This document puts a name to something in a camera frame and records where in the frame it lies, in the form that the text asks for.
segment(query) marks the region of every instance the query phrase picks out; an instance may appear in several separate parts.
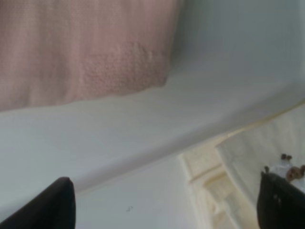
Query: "black object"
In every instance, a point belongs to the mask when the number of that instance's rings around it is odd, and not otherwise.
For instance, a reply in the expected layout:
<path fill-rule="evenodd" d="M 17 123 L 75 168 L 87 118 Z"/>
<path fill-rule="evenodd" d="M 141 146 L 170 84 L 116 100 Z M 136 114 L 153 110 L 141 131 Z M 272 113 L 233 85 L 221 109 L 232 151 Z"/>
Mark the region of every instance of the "black object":
<path fill-rule="evenodd" d="M 73 183 L 56 180 L 30 203 L 0 224 L 0 229 L 75 229 Z"/>
<path fill-rule="evenodd" d="M 305 194 L 276 174 L 262 173 L 257 217 L 261 229 L 305 229 Z"/>

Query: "pink towel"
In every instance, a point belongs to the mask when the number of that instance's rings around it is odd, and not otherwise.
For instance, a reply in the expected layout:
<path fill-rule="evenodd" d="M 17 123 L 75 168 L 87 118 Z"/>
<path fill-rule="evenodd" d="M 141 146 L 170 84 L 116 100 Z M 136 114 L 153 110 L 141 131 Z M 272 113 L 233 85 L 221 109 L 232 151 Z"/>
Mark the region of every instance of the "pink towel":
<path fill-rule="evenodd" d="M 0 111 L 162 86 L 181 0 L 0 0 Z"/>

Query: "pink blanket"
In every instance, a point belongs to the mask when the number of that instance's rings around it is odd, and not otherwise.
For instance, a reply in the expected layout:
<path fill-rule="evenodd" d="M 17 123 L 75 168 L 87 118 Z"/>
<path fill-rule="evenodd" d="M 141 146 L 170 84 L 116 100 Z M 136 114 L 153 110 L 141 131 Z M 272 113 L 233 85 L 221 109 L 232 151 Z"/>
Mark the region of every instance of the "pink blanket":
<path fill-rule="evenodd" d="M 0 0 L 0 111 L 162 86 L 181 0 Z"/>

